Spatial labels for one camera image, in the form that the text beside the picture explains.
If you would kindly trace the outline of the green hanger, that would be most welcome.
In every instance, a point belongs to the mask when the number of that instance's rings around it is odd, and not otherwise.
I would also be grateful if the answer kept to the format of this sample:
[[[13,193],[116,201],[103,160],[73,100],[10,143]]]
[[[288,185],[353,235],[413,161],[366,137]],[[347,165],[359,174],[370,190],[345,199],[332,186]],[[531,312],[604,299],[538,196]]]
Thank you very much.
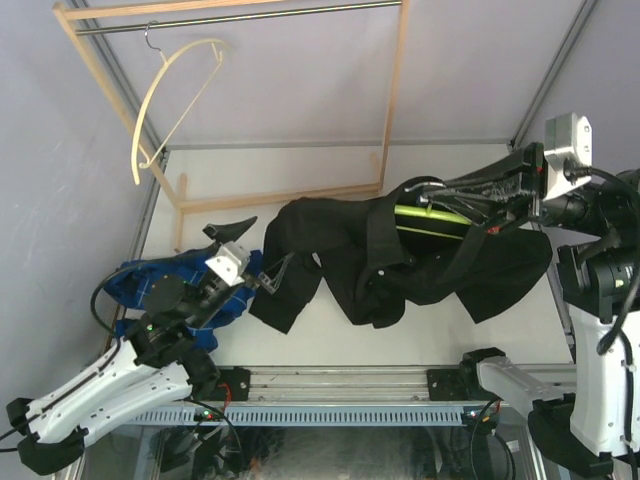
[[[394,206],[396,230],[404,235],[461,241],[471,227],[465,217],[431,204],[416,205],[399,200]]]

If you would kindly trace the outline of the blue plaid shirt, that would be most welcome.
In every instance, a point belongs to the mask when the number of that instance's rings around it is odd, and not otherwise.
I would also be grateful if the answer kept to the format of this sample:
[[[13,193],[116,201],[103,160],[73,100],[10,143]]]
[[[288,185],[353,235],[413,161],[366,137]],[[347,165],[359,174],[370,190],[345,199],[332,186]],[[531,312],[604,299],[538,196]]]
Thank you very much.
[[[106,282],[103,290],[123,307],[142,310],[144,301],[151,294],[152,284],[165,275],[174,275],[183,281],[188,295],[198,295],[198,288],[208,279],[208,274],[212,274],[205,264],[208,258],[209,255],[204,251],[193,249],[167,261],[154,259],[124,262],[116,275]],[[242,286],[202,328],[190,328],[196,339],[194,347],[208,352],[217,349],[218,340],[214,330],[239,318],[254,296],[253,289]]]

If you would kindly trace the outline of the black shirt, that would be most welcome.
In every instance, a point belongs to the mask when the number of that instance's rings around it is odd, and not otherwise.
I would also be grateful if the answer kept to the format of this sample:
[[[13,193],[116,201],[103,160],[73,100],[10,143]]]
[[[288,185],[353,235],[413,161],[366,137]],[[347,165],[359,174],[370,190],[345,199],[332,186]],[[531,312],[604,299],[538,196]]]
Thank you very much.
[[[348,320],[375,329],[398,323],[405,306],[438,303],[454,294],[480,324],[517,304],[546,274],[552,260],[548,237],[530,229],[488,234],[467,263],[449,271],[461,241],[396,230],[394,206],[414,200],[402,188],[369,200],[303,197],[289,202],[268,224],[264,269],[294,253],[279,289],[259,289],[252,316],[286,334],[321,282]]]

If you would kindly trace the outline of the wooden clothes rack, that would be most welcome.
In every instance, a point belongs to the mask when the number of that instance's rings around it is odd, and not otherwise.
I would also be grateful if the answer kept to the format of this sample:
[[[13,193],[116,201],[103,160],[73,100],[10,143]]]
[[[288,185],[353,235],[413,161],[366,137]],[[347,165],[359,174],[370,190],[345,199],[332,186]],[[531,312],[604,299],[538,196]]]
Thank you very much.
[[[408,33],[405,1],[66,1],[53,9],[132,138],[159,56],[143,25],[239,33],[239,132],[231,144],[166,147],[146,254],[196,246],[209,220],[268,219],[300,196],[390,190],[394,116]]]

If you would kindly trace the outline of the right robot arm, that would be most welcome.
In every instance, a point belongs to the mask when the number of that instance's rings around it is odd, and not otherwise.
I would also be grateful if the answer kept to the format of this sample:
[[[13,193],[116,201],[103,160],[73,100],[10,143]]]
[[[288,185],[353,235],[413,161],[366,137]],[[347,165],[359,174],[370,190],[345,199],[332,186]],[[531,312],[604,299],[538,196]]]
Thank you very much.
[[[538,450],[586,478],[616,461],[639,466],[639,175],[595,168],[586,140],[533,143],[468,175],[409,187],[427,208],[471,223],[465,253],[525,223],[591,236],[558,251],[572,316],[576,389],[566,393],[517,367],[496,348],[464,355],[468,397],[503,400],[528,424]]]

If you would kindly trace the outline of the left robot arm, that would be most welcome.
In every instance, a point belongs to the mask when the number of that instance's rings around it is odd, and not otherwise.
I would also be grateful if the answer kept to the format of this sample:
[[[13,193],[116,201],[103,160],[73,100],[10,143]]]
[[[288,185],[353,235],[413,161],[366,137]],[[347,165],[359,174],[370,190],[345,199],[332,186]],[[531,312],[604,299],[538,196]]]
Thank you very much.
[[[141,260],[116,270],[112,279],[158,266],[143,299],[143,316],[115,339],[94,363],[58,389],[38,398],[17,398],[7,407],[21,463],[40,476],[57,473],[87,447],[156,407],[178,400],[206,400],[219,387],[220,372],[197,347],[204,327],[243,287],[277,291],[291,260],[275,275],[249,271],[250,254],[239,239],[256,220],[205,227],[209,246],[171,257]]]

